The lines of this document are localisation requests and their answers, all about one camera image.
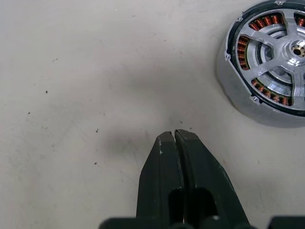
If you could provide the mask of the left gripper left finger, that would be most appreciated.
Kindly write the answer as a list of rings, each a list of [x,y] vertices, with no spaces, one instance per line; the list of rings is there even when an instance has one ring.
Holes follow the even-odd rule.
[[[183,218],[183,182],[170,131],[157,136],[141,170],[136,216]]]

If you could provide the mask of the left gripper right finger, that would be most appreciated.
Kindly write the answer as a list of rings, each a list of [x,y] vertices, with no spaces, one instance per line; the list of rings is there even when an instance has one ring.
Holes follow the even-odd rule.
[[[182,129],[174,136],[184,181],[186,221],[218,217],[222,222],[247,222],[225,169],[199,137]]]

